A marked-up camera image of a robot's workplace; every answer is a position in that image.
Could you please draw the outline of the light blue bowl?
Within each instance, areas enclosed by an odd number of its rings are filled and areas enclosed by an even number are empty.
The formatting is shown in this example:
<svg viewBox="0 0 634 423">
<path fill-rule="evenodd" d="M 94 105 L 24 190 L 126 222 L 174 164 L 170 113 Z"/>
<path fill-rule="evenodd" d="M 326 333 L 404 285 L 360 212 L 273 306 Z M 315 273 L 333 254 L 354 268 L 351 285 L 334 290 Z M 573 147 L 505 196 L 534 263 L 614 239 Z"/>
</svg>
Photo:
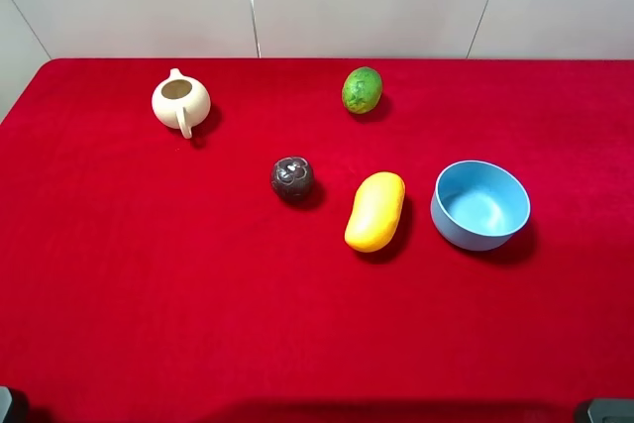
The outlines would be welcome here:
<svg viewBox="0 0 634 423">
<path fill-rule="evenodd" d="M 436 230 L 449 243 L 470 252 L 487 252 L 524 228 L 531 202 L 522 183 L 504 168 L 461 160 L 438 175 L 430 213 Z"/>
</svg>

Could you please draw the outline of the dark purple mangosteen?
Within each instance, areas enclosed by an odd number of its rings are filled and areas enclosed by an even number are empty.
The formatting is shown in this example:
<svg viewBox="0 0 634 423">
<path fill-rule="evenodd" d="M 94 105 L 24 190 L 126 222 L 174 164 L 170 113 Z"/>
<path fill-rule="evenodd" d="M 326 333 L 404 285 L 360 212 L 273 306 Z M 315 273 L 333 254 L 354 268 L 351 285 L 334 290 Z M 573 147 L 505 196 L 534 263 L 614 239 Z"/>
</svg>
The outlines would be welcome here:
<svg viewBox="0 0 634 423">
<path fill-rule="evenodd" d="M 279 159 L 273 166 L 270 183 L 275 194 L 286 202 L 303 200 L 311 192 L 314 173 L 304 157 Z"/>
</svg>

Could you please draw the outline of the yellow mango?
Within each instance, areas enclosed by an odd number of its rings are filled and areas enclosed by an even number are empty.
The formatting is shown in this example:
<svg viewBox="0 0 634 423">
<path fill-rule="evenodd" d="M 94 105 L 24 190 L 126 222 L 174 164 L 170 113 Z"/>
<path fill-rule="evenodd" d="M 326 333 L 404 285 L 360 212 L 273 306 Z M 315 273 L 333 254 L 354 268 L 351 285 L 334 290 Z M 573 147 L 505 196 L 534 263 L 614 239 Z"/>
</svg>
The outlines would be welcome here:
<svg viewBox="0 0 634 423">
<path fill-rule="evenodd" d="M 358 188 L 344 240 L 353 250 L 374 253 L 392 240 L 398 227 L 405 183 L 396 173 L 381 171 Z"/>
</svg>

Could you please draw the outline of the green papaya fruit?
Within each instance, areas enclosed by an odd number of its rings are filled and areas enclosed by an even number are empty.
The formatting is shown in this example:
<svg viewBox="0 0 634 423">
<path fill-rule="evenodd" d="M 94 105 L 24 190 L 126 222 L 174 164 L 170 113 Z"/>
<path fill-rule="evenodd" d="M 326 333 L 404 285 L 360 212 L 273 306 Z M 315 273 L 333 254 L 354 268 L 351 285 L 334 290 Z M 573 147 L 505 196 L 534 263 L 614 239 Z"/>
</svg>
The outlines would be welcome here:
<svg viewBox="0 0 634 423">
<path fill-rule="evenodd" d="M 353 114 L 361 115 L 371 111 L 382 94 L 382 79 L 371 67 L 363 66 L 353 70 L 342 88 L 342 102 Z"/>
</svg>

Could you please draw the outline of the red tablecloth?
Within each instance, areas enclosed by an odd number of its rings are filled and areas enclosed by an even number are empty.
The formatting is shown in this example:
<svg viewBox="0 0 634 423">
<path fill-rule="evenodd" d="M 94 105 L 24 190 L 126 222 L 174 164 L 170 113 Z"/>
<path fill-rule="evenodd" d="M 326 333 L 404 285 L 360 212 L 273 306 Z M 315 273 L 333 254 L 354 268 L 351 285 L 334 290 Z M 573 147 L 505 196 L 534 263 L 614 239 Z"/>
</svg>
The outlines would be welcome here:
<svg viewBox="0 0 634 423">
<path fill-rule="evenodd" d="M 1 381 L 34 422 L 570 422 L 633 394 L 633 65 L 61 58 L 1 125 Z M 211 109 L 152 109 L 172 68 Z M 314 184 L 286 202 L 274 164 Z M 436 230 L 448 165 L 514 175 L 528 223 L 470 252 Z M 405 183 L 384 248 L 345 230 Z"/>
</svg>

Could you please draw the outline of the cream ceramic teapot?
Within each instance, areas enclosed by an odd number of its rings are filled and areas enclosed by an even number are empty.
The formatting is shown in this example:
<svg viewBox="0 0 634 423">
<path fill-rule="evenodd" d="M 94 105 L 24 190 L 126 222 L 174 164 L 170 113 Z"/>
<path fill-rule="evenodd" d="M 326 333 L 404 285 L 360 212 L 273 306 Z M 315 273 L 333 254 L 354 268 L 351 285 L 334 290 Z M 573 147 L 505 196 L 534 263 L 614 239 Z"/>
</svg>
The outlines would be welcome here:
<svg viewBox="0 0 634 423">
<path fill-rule="evenodd" d="M 192 129 L 207 118 L 211 109 L 206 87 L 178 68 L 172 68 L 168 78 L 155 88 L 151 103 L 157 119 L 178 130 L 185 139 L 192 138 Z"/>
</svg>

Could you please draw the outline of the black base bottom right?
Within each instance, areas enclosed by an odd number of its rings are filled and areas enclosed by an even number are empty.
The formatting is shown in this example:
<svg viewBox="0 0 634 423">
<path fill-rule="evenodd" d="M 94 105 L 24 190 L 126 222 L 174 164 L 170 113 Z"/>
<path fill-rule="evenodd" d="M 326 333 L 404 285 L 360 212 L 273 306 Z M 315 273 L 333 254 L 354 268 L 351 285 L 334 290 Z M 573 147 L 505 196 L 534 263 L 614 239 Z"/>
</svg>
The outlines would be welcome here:
<svg viewBox="0 0 634 423">
<path fill-rule="evenodd" d="M 634 423 L 633 398 L 594 398 L 575 410 L 576 423 Z"/>
</svg>

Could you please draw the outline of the black base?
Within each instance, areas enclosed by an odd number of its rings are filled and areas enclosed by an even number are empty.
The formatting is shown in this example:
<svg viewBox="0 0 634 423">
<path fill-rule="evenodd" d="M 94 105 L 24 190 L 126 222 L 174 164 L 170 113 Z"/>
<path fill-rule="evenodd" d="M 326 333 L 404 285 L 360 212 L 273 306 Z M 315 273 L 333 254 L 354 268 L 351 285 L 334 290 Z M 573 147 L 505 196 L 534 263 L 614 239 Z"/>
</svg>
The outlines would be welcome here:
<svg viewBox="0 0 634 423">
<path fill-rule="evenodd" d="M 634 423 L 633 398 L 594 398 L 575 410 L 576 423 Z"/>
<path fill-rule="evenodd" d="M 0 387 L 0 423 L 25 423 L 28 412 L 29 401 L 24 392 Z"/>
</svg>

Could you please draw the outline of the black base bottom left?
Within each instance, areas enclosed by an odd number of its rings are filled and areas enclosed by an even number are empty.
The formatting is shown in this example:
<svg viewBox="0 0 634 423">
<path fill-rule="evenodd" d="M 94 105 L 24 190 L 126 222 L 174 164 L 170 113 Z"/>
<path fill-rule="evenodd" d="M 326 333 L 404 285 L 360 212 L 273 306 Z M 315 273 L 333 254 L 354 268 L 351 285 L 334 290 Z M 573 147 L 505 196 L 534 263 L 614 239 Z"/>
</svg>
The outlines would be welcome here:
<svg viewBox="0 0 634 423">
<path fill-rule="evenodd" d="M 25 423 L 28 412 L 29 401 L 24 392 L 0 387 L 0 423 Z"/>
</svg>

